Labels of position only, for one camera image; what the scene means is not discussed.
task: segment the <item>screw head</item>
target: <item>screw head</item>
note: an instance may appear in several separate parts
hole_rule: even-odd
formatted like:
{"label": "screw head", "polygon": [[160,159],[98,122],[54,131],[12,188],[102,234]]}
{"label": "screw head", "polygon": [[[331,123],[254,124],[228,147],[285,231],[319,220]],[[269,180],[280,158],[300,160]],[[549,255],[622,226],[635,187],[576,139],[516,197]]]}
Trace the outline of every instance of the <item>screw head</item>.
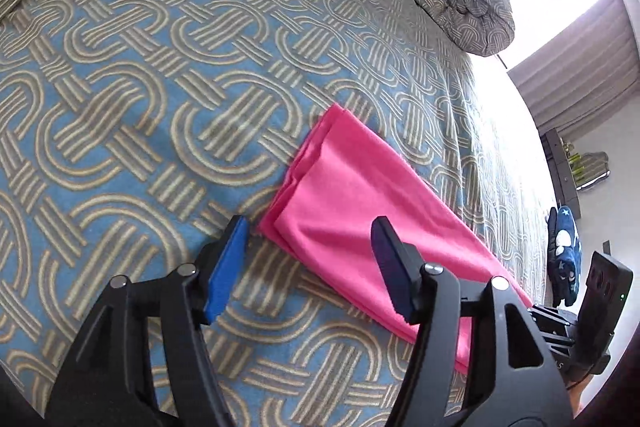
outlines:
{"label": "screw head", "polygon": [[192,263],[184,263],[178,266],[178,274],[183,277],[188,277],[196,273],[196,266]]}
{"label": "screw head", "polygon": [[494,277],[491,279],[491,286],[500,291],[505,291],[509,287],[509,281],[504,277]]}
{"label": "screw head", "polygon": [[118,289],[127,285],[127,278],[124,275],[116,275],[109,281],[109,286]]}
{"label": "screw head", "polygon": [[429,275],[440,275],[444,271],[444,268],[439,264],[424,263],[422,268]]}

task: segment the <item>black device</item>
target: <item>black device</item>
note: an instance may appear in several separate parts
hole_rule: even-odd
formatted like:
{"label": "black device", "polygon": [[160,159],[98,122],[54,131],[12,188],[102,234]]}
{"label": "black device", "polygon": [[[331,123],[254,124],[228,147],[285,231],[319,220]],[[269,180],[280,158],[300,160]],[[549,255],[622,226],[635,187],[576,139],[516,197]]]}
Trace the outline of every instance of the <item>black device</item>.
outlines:
{"label": "black device", "polygon": [[536,305],[531,315],[556,359],[565,383],[600,375],[633,282],[633,272],[610,254],[593,252],[587,290],[578,315]]}
{"label": "black device", "polygon": [[[194,263],[146,282],[112,278],[66,356],[44,419],[0,371],[2,425],[233,427],[200,325],[224,309],[247,232],[246,220],[234,216],[222,238],[203,247]],[[396,311],[420,324],[388,427],[562,427],[571,421],[556,353],[548,348],[550,337],[544,337],[540,318],[534,320],[534,311],[527,310],[506,279],[494,277],[486,284],[459,280],[445,267],[425,263],[414,245],[400,241],[386,217],[374,220],[371,244]],[[628,270],[619,263],[596,261],[594,267],[595,286],[588,288],[598,288],[597,267],[603,281],[626,287]],[[606,318],[608,331],[619,311],[609,311],[601,298],[591,301],[606,308],[599,316]],[[161,317],[178,418],[161,412],[156,402],[146,333],[150,316]],[[465,399],[461,411],[445,417],[462,316],[474,320]],[[566,331],[590,335],[593,330],[580,329],[580,320]],[[586,351],[593,353],[603,338],[598,328],[584,344]]]}

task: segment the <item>blue patterned bedspread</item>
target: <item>blue patterned bedspread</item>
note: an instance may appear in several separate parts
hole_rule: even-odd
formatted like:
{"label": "blue patterned bedspread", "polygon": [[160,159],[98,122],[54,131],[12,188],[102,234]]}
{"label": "blue patterned bedspread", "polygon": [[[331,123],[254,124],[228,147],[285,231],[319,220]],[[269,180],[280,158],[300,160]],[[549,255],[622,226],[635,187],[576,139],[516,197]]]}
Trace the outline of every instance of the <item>blue patterned bedspread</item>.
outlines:
{"label": "blue patterned bedspread", "polygon": [[[334,101],[542,300],[554,197],[533,122],[415,0],[0,0],[0,363],[38,411],[109,278],[255,224]],[[205,338],[239,426],[381,426],[410,355],[255,234]],[[457,375],[450,409],[462,392]]]}

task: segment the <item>beige curtain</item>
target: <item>beige curtain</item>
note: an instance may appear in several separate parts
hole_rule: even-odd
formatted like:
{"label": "beige curtain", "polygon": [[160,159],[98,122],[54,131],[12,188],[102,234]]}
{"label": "beige curtain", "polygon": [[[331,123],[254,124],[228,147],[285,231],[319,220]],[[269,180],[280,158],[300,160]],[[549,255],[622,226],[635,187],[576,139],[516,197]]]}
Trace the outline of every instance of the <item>beige curtain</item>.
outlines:
{"label": "beige curtain", "polygon": [[622,0],[598,0],[509,71],[540,133],[577,139],[636,92],[640,57]]}

